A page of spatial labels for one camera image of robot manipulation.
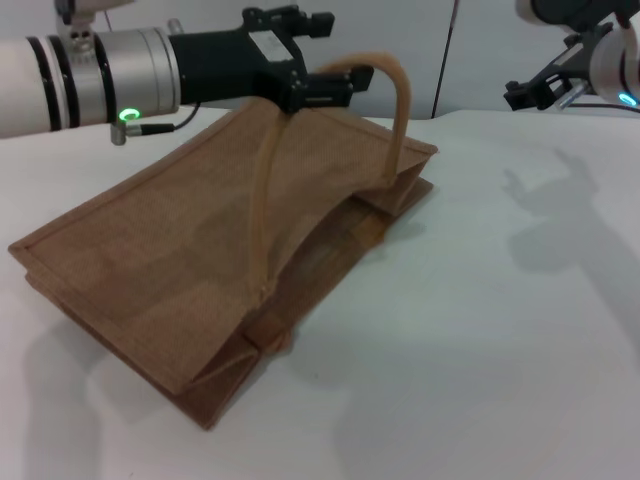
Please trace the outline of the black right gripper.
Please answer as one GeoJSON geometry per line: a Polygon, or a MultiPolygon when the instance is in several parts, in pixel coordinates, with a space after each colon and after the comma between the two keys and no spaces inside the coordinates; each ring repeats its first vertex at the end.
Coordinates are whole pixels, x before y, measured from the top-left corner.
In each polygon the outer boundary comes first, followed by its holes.
{"type": "Polygon", "coordinates": [[[529,109],[532,100],[538,110],[546,110],[556,102],[556,96],[568,93],[581,83],[586,85],[586,95],[595,95],[590,79],[591,59],[596,47],[612,31],[613,23],[606,22],[593,31],[570,34],[564,39],[566,49],[544,67],[529,85],[509,81],[503,97],[511,110],[529,109]]]}

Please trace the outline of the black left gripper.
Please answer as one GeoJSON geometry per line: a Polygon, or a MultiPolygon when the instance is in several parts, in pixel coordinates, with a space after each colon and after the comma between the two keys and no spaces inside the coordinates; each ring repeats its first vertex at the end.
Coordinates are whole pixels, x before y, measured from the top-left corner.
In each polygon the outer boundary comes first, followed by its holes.
{"type": "Polygon", "coordinates": [[[296,6],[249,7],[235,29],[170,35],[181,103],[261,97],[285,112],[348,107],[354,94],[369,89],[372,67],[300,79],[306,67],[294,38],[327,38],[334,23],[330,12],[308,15],[296,6]]]}

